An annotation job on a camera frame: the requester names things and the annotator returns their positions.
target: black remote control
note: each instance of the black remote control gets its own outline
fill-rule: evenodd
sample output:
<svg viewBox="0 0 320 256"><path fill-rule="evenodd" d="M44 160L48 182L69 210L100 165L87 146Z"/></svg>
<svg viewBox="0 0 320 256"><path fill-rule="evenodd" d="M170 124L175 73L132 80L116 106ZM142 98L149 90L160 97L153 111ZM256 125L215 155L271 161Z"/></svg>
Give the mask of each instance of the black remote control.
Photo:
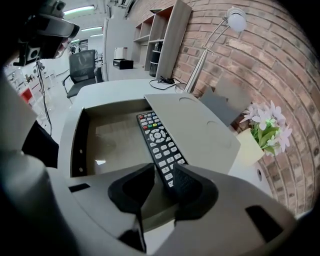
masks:
<svg viewBox="0 0 320 256"><path fill-rule="evenodd" d="M137 115L143 137L165 187L174 189L174 164L187 164L155 112Z"/></svg>

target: yellow pot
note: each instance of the yellow pot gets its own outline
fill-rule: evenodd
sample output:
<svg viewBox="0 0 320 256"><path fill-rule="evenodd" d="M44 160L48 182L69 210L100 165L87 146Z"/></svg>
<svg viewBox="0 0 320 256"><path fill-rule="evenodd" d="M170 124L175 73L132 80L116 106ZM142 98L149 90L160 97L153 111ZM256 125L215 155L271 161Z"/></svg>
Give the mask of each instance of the yellow pot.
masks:
<svg viewBox="0 0 320 256"><path fill-rule="evenodd" d="M265 152L252 136L250 128L240 132L236 138L241 144L236 158L241 161L244 166L252 166L264 156Z"/></svg>

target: small black box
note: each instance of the small black box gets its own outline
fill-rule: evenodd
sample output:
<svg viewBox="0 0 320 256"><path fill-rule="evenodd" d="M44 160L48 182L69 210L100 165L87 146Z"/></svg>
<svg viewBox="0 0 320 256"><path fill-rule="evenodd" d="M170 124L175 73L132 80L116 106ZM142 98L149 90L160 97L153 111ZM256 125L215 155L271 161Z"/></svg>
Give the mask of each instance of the small black box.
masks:
<svg viewBox="0 0 320 256"><path fill-rule="evenodd" d="M115 58L113 60L113 66L120 70L130 70L134 68L134 61L124 58Z"/></svg>

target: cable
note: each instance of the cable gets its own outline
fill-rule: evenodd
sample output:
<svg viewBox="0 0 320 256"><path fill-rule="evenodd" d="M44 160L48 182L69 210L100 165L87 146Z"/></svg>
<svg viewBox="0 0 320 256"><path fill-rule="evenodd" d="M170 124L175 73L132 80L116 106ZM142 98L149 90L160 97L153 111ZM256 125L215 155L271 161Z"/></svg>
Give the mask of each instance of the cable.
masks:
<svg viewBox="0 0 320 256"><path fill-rule="evenodd" d="M48 109L47 109L45 86L44 86L44 81L42 79L42 75L41 75L41 71L40 71L40 67L39 67L38 61L36 62L36 71L38 73L38 78L39 78L40 87L41 87L41 94L42 94L42 98L43 98L44 112L45 112L46 119L48 120L48 123L50 125L50 136L52 136L52 123L51 123L51 120L50 120L50 117L49 117L49 113L48 113Z"/></svg>
<svg viewBox="0 0 320 256"><path fill-rule="evenodd" d="M164 77L162 77L162 76L160 76L160 79L153 79L153 80L151 80L151 81L149 82L149 84L150 84L151 87L153 87L153 88L155 88L155 89L164 91L164 90L166 90L166 89L169 89L169 88L175 86L175 85L176 85L175 80L177 80L180 84L183 84L182 82L180 82L180 81L179 81L178 79L176 79L176 78L164 78ZM153 81L157 81L158 84L159 84L159 83L168 84L169 86L167 86L166 88L155 87L155 86L153 86L153 85L151 84L151 82L153 82Z"/></svg>

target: white lamp shade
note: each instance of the white lamp shade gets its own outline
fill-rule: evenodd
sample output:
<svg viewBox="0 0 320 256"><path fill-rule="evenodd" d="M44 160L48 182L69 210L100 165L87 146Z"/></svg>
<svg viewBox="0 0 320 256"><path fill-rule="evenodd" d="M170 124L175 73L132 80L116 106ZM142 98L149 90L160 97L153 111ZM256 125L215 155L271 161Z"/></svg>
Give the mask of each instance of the white lamp shade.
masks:
<svg viewBox="0 0 320 256"><path fill-rule="evenodd" d="M240 8L232 7L227 11L228 25L234 31L242 32L247 27L246 13Z"/></svg>

